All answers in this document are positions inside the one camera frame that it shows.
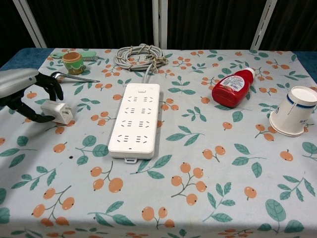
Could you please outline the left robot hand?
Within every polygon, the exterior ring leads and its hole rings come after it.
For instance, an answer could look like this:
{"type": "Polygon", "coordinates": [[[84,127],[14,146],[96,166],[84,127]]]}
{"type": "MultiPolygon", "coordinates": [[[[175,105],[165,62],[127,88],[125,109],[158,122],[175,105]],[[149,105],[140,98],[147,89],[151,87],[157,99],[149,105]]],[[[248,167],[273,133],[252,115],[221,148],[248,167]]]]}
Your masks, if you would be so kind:
{"type": "Polygon", "coordinates": [[[21,101],[25,90],[32,85],[44,88],[52,101],[56,99],[63,100],[63,91],[57,79],[44,75],[35,68],[18,68],[0,72],[0,106],[8,106],[38,123],[53,121],[55,117],[37,114],[21,101]]]}

